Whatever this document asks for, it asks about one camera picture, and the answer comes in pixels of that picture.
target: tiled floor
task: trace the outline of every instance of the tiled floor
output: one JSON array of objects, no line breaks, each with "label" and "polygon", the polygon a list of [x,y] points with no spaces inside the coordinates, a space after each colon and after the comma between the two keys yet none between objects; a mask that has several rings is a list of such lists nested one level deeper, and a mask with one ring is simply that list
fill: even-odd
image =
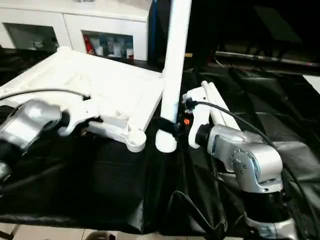
[{"label": "tiled floor", "polygon": [[[75,229],[46,226],[28,226],[0,223],[0,231],[10,234],[15,232],[13,240],[85,240],[92,229]],[[108,231],[116,240],[205,240],[203,237],[193,236],[162,236],[157,233],[147,235],[127,234],[120,231]],[[240,240],[240,238],[227,237],[224,240]]]}]

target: red item in cabinet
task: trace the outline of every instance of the red item in cabinet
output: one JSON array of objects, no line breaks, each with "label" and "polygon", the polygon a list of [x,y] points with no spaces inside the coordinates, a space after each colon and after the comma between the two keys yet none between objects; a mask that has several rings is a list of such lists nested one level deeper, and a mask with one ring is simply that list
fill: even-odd
[{"label": "red item in cabinet", "polygon": [[83,35],[83,39],[84,39],[86,53],[94,55],[95,54],[95,49],[94,49],[94,47],[92,46],[92,44],[90,42],[89,36],[87,34],[84,34]]}]

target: black tablecloth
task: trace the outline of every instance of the black tablecloth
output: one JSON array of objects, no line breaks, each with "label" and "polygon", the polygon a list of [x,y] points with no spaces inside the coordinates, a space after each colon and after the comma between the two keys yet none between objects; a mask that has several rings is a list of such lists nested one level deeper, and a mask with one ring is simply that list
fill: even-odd
[{"label": "black tablecloth", "polygon": [[[15,52],[23,64],[11,65],[13,52],[0,52],[2,82],[46,57],[25,53]],[[213,81],[231,111],[275,142],[319,216],[320,96],[312,86],[297,75],[216,68],[185,73],[181,93],[202,80]],[[0,108],[2,121],[10,111]],[[1,188],[0,222],[223,238],[243,212],[234,182],[216,181],[213,172],[219,161],[202,148],[190,148],[184,137],[175,152],[157,151],[156,132],[151,122],[146,147],[139,153],[93,135],[41,137]],[[291,185],[301,224],[313,231],[310,212]],[[235,235],[236,229],[228,234]]]}]

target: white cylindrical post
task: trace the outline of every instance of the white cylindrical post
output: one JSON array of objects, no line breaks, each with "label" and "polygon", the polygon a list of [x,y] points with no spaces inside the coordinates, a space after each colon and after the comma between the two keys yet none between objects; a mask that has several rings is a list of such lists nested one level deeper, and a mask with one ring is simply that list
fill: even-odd
[{"label": "white cylindrical post", "polygon": [[[171,1],[166,58],[162,72],[164,88],[161,117],[173,123],[177,121],[191,3],[192,0]],[[177,142],[170,133],[158,130],[155,138],[155,146],[163,153],[171,153],[176,150]]]},{"label": "white cylindrical post", "polygon": [[[211,94],[214,96],[215,99],[215,104],[228,110],[229,108],[227,106],[227,104],[225,103],[224,99],[222,98],[222,96],[220,95],[218,89],[216,88],[215,84],[213,82],[210,82],[209,84],[209,89],[211,91]],[[227,127],[233,128],[233,129],[237,129],[240,130],[239,125],[237,124],[236,120],[234,119],[233,116],[230,116],[229,114],[226,114],[224,112],[220,112],[221,116],[224,120],[224,123]]]},{"label": "white cylindrical post", "polygon": [[[217,104],[216,100],[215,100],[215,95],[212,94],[209,84],[206,81],[202,81],[201,86],[204,88],[208,102],[211,104]],[[224,126],[226,125],[224,118],[222,117],[222,115],[218,109],[211,107],[210,116],[212,118],[212,122],[214,125],[218,125],[218,124],[224,125]]]}]

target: black cable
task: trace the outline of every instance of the black cable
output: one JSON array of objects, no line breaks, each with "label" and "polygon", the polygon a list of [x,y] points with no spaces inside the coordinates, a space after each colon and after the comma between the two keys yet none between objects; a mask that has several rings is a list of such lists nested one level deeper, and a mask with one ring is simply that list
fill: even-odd
[{"label": "black cable", "polygon": [[8,95],[0,96],[0,101],[11,98],[11,97],[15,97],[18,95],[38,93],[38,92],[65,92],[65,93],[70,93],[70,94],[75,94],[75,95],[81,96],[84,98],[84,100],[90,99],[89,96],[87,96],[83,93],[77,92],[77,91],[73,91],[73,90],[60,89],[60,88],[40,88],[40,89],[33,89],[33,90],[17,91],[14,93],[10,93]]},{"label": "black cable", "polygon": [[[196,105],[207,105],[207,106],[210,106],[212,108],[215,108],[215,109],[218,109],[220,110],[221,112],[224,112],[232,117],[234,117],[235,119],[239,120],[240,122],[246,124],[247,126],[249,126],[250,128],[252,128],[255,132],[257,132],[271,147],[273,147],[275,150],[277,150],[277,147],[276,145],[262,132],[260,131],[258,128],[256,128],[254,125],[252,125],[251,123],[247,122],[246,120],[244,120],[242,117],[234,114],[233,112],[229,111],[229,110],[226,110],[224,109],[223,107],[220,107],[218,105],[215,105],[213,103],[210,103],[210,102],[205,102],[205,101],[191,101],[188,103],[188,101],[186,102],[186,105],[190,106],[191,108],[193,108],[194,106]],[[289,173],[289,175],[292,177],[294,183],[297,185],[299,191],[301,192],[302,194],[302,198],[304,199],[304,201],[306,202],[309,210],[310,210],[310,213],[311,213],[311,219],[312,219],[312,222],[313,222],[313,225],[314,225],[314,229],[316,231],[316,237],[318,240],[320,240],[320,229],[318,228],[318,225],[317,225],[317,217],[316,217],[316,212],[313,208],[313,206],[311,205],[310,201],[308,200],[307,198],[307,195],[305,193],[305,191],[303,190],[301,184],[300,184],[300,181],[297,179],[297,177],[295,176],[295,174],[292,172],[292,170],[290,169],[290,167],[285,163],[285,162],[282,162],[283,164],[283,168]]]},{"label": "black cable", "polygon": [[228,230],[227,230],[226,233],[225,233],[225,236],[226,236],[226,237],[228,237],[228,236],[232,233],[232,231],[234,230],[234,228],[238,225],[238,223],[240,222],[240,220],[241,220],[243,217],[244,217],[244,215],[241,214],[241,215],[235,220],[235,222],[232,224],[232,226],[231,226],[231,227],[228,227]]}]

